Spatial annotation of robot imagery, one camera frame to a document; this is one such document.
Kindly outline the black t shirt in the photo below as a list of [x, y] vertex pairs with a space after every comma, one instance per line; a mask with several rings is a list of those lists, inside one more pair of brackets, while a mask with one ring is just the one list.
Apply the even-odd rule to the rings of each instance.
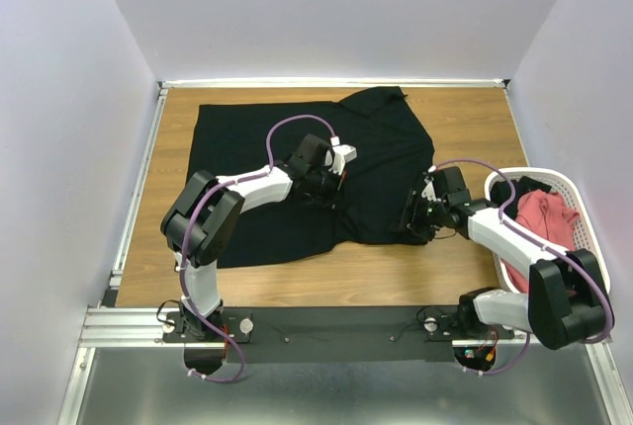
[[428, 132], [399, 87], [356, 92], [338, 102], [203, 105], [194, 128], [188, 172], [239, 175], [258, 170], [271, 149], [288, 157], [312, 133], [335, 132], [357, 157], [347, 167], [342, 200], [327, 207], [307, 198], [266, 204], [239, 217], [221, 269], [287, 263], [337, 244], [422, 245], [397, 226], [416, 176], [432, 163]]

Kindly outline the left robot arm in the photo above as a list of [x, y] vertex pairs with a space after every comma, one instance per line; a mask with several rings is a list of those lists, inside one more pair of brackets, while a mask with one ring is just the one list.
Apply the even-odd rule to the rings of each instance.
[[182, 290], [182, 322], [199, 341], [226, 335], [218, 261], [240, 216], [288, 199], [333, 205], [346, 165], [357, 157], [356, 148], [341, 143], [336, 135], [322, 139], [308, 134], [283, 160], [273, 156], [270, 139], [266, 150], [267, 164], [255, 171], [230, 176], [205, 170], [194, 173], [161, 222]]

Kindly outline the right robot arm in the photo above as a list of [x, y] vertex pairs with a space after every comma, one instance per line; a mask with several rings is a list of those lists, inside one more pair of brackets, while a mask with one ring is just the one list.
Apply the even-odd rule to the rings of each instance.
[[533, 334], [545, 347], [561, 349], [576, 342], [605, 339], [614, 323], [610, 279], [600, 248], [574, 184], [547, 169], [537, 175], [559, 190], [564, 202], [580, 211], [574, 248], [546, 239], [508, 217], [507, 202], [472, 198], [456, 161], [422, 171], [410, 189], [400, 228], [429, 242], [441, 228], [454, 230], [493, 252], [527, 281], [522, 293], [504, 286], [463, 294], [455, 325], [475, 338], [492, 326]]

